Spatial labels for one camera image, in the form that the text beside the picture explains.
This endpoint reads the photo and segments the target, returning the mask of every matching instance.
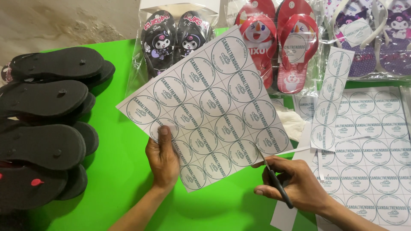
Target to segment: green table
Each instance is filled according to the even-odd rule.
[[[148,136],[115,108],[125,98],[134,43],[132,39],[87,45],[116,67],[112,81],[93,89],[96,105],[91,115],[81,119],[97,130],[100,146],[83,162],[88,175],[86,191],[75,199],[53,201],[30,211],[33,230],[106,230],[149,190],[153,175],[144,153]],[[351,82],[347,88],[384,85],[399,83]],[[284,102],[293,108],[291,98]],[[277,201],[253,193],[262,184],[262,171],[247,167],[192,193],[179,180],[146,230],[278,230],[270,225]],[[293,230],[316,231],[315,215],[299,211]]]

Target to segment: black flip-flop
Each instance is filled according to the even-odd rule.
[[[90,124],[80,121],[68,125],[75,128],[83,136],[86,147],[85,156],[93,154],[99,147],[99,135],[96,129]]]
[[[0,127],[0,161],[25,161],[47,169],[67,170],[84,159],[84,138],[70,126],[29,127],[3,121]]]
[[[177,45],[180,58],[183,59],[191,52],[208,42],[210,24],[204,21],[197,11],[185,12],[178,23]]]
[[[0,207],[32,209],[56,198],[67,182],[67,171],[35,165],[0,167]]]
[[[141,31],[141,47],[147,64],[149,79],[171,67],[175,44],[175,22],[165,10],[152,14]]]
[[[83,79],[102,71],[104,59],[88,47],[71,47],[47,53],[19,55],[10,62],[11,75],[23,81],[28,78],[65,80]]]
[[[101,73],[90,78],[80,79],[80,82],[87,85],[88,89],[91,90],[93,87],[98,86],[113,77],[114,72],[115,66],[110,61],[105,60]]]
[[[95,104],[96,97],[89,92],[86,99],[80,104],[80,106],[66,115],[56,118],[45,118],[39,116],[17,116],[17,118],[21,121],[30,123],[31,125],[66,124],[76,121],[84,115],[90,113]]]
[[[87,173],[84,167],[79,164],[77,167],[67,171],[68,180],[66,187],[56,197],[57,201],[70,200],[82,194],[87,187]]]
[[[7,84],[0,88],[0,117],[63,116],[80,106],[87,94],[87,86],[75,80]]]

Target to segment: printed paper sheet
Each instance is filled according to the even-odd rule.
[[[157,141],[171,128],[188,192],[293,147],[235,26],[117,105]]]
[[[318,150],[323,188],[359,216],[388,230],[411,230],[411,143],[398,88],[346,89],[336,136],[363,134],[342,141],[335,152]],[[318,176],[317,156],[312,171]],[[339,230],[316,216],[318,230]]]
[[[335,123],[354,51],[331,47],[326,73],[314,109],[311,147],[334,151]]]

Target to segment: red flip-flop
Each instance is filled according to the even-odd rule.
[[[272,19],[265,15],[249,17],[240,27],[244,40],[255,40],[255,46],[248,47],[251,58],[263,79],[265,88],[272,84],[271,58],[277,49],[277,29]]]
[[[287,52],[289,52],[290,49],[284,47],[285,41],[290,33],[298,29],[298,25],[296,26],[297,22],[304,24],[309,28],[311,33],[315,33],[315,38],[309,36],[310,41],[307,42],[309,49],[305,51],[304,62],[300,63],[290,62],[287,55]],[[304,87],[308,61],[314,56],[318,49],[318,26],[310,16],[305,14],[294,14],[283,26],[282,32],[279,35],[279,40],[283,49],[281,55],[282,63],[279,64],[278,70],[278,89],[284,93],[295,94],[300,92]]]

